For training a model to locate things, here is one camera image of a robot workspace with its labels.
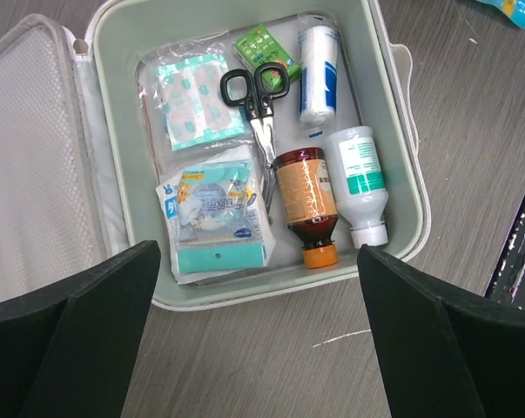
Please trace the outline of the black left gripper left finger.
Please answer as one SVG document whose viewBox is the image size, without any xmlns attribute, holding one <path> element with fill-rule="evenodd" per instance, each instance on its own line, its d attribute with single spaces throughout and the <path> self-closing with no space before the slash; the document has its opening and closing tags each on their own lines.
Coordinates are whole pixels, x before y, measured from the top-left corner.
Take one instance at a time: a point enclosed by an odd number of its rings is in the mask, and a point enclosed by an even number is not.
<svg viewBox="0 0 525 418">
<path fill-rule="evenodd" d="M 154 240 L 0 303 L 0 417 L 119 417 L 158 279 Z"/>
</svg>

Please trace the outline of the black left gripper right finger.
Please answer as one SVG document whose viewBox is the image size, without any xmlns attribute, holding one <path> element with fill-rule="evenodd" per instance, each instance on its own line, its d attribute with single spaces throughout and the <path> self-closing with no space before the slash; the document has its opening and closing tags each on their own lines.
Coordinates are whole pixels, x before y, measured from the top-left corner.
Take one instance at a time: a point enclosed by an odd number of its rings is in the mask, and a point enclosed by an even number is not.
<svg viewBox="0 0 525 418">
<path fill-rule="evenodd" d="M 525 417 L 525 312 L 373 246 L 360 285 L 393 417 Z"/>
</svg>

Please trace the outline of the white bottle green label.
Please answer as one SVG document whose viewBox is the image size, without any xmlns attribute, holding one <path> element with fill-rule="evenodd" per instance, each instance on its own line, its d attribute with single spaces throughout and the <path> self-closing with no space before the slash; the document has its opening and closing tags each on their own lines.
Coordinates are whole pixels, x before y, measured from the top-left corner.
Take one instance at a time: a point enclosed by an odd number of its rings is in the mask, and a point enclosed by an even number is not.
<svg viewBox="0 0 525 418">
<path fill-rule="evenodd" d="M 337 131 L 324 141 L 324 153 L 335 205 L 350 225 L 354 247 L 387 244 L 383 213 L 388 192 L 373 130 L 356 126 Z"/>
</svg>

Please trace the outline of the medical tape roll packet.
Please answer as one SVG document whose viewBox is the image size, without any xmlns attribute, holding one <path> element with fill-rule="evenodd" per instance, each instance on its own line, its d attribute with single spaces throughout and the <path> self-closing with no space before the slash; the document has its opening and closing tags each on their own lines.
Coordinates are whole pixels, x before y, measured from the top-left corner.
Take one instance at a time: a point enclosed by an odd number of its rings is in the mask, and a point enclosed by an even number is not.
<svg viewBox="0 0 525 418">
<path fill-rule="evenodd" d="M 182 274 L 265 264 L 263 239 L 247 217 L 250 158 L 187 166 L 177 191 L 175 245 Z"/>
</svg>

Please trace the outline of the white gauze packet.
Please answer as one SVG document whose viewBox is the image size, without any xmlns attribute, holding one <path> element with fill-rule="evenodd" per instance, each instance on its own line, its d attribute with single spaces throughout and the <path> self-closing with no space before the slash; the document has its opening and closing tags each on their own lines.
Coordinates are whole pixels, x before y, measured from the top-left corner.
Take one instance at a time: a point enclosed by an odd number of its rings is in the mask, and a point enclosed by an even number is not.
<svg viewBox="0 0 525 418">
<path fill-rule="evenodd" d="M 178 284 L 268 266 L 276 239 L 260 184 L 255 151 L 242 145 L 188 165 L 157 186 Z"/>
</svg>

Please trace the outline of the brown medicine bottle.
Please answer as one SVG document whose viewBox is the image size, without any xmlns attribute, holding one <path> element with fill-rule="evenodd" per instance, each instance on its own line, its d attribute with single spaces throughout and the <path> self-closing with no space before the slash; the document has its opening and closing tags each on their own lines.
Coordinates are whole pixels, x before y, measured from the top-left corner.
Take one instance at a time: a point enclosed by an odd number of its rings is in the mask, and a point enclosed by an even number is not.
<svg viewBox="0 0 525 418">
<path fill-rule="evenodd" d="M 328 175 L 324 151 L 306 147 L 279 155 L 274 160 L 286 223 L 302 243 L 302 256 L 309 269 L 339 261 L 333 230 L 339 214 Z"/>
</svg>

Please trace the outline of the grey medicine kit case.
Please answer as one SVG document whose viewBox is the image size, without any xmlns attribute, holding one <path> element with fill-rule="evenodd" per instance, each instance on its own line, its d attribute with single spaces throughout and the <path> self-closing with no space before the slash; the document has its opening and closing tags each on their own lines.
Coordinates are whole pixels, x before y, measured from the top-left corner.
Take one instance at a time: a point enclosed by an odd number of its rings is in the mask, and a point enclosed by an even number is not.
<svg viewBox="0 0 525 418">
<path fill-rule="evenodd" d="M 139 115 L 139 59 L 166 44 L 303 11 L 340 26 L 339 121 L 374 129 L 390 198 L 387 253 L 410 260 L 432 215 L 409 100 L 413 59 L 376 1 L 109 1 L 75 52 L 73 33 L 32 14 L 0 39 L 0 302 L 95 266 L 144 239 L 168 253 L 157 173 Z"/>
</svg>

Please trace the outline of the green plasters plastic bag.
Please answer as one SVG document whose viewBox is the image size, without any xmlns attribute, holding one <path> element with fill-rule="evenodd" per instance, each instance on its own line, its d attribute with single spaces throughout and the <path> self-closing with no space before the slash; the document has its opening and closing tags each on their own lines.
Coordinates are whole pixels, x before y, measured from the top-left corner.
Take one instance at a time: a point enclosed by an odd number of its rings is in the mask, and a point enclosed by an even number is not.
<svg viewBox="0 0 525 418">
<path fill-rule="evenodd" d="M 169 44 L 142 58 L 138 83 L 156 152 L 253 142 L 243 112 L 222 99 L 219 82 L 229 70 L 227 58 L 227 45 L 217 37 Z"/>
</svg>

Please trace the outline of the black handled scissors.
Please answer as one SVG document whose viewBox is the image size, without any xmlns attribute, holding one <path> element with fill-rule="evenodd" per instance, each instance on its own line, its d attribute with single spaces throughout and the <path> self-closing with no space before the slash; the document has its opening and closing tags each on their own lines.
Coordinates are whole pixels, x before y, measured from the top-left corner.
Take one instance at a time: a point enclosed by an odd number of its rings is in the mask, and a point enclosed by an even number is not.
<svg viewBox="0 0 525 418">
<path fill-rule="evenodd" d="M 264 85 L 263 75 L 272 71 L 277 72 L 281 78 L 281 86 L 277 91 L 268 91 Z M 228 85 L 235 78 L 243 79 L 246 84 L 246 94 L 242 98 L 231 98 L 229 94 Z M 286 67 L 281 63 L 269 62 L 262 64 L 253 74 L 245 69 L 233 69 L 221 77 L 219 87 L 224 103 L 241 108 L 252 128 L 262 158 L 261 164 L 264 166 L 263 200 L 266 213 L 270 214 L 276 186 L 273 101 L 284 98 L 290 90 Z"/>
</svg>

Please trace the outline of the small green box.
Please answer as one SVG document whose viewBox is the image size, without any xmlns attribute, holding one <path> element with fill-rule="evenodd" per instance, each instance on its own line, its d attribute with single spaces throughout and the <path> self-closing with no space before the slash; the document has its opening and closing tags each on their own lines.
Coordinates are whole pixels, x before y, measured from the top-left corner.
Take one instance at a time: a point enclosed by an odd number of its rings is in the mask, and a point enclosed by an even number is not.
<svg viewBox="0 0 525 418">
<path fill-rule="evenodd" d="M 301 66 L 283 48 L 271 32 L 260 24 L 233 42 L 236 58 L 249 71 L 255 71 L 262 64 L 275 62 L 283 65 L 291 82 L 301 74 Z"/>
</svg>

